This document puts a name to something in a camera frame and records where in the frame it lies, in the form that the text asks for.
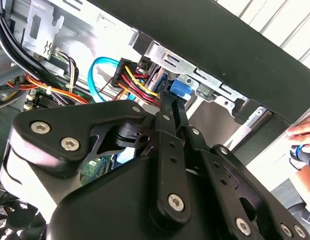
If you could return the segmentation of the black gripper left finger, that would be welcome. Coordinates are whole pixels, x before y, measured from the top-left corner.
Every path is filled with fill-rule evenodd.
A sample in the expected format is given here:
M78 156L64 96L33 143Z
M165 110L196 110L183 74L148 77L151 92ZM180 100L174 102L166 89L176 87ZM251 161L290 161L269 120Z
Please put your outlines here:
M132 147L137 152L127 163L143 158L154 162L152 220L184 225L191 218L183 138L178 134L178 104L184 100L163 92L160 103L156 114L131 100L23 112L9 136L9 174L14 175L16 162L29 166L17 183L24 188L23 198L50 223L58 204L85 186L79 181L83 163Z

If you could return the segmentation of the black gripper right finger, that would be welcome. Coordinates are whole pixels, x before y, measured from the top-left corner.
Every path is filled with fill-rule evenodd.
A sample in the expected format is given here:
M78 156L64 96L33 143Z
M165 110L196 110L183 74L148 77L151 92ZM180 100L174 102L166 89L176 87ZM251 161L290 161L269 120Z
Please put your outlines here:
M226 147L208 147L178 104L191 219L180 240L307 240L302 224Z

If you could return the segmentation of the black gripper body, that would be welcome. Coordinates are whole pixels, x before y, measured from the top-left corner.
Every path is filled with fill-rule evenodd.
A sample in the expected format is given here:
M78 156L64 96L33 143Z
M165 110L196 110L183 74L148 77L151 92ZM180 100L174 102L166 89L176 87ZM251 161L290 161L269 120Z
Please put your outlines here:
M154 162L142 158L66 196L47 228L49 240L232 240L217 201L201 176L188 172L191 219L164 230L149 213Z

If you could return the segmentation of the person's hand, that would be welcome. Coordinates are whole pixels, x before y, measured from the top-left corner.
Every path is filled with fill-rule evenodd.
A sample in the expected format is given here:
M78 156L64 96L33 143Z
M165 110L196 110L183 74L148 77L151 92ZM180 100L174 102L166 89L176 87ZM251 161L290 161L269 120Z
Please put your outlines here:
M297 126L288 128L286 134L292 145L303 146L302 150L305 153L310 153L310 117Z

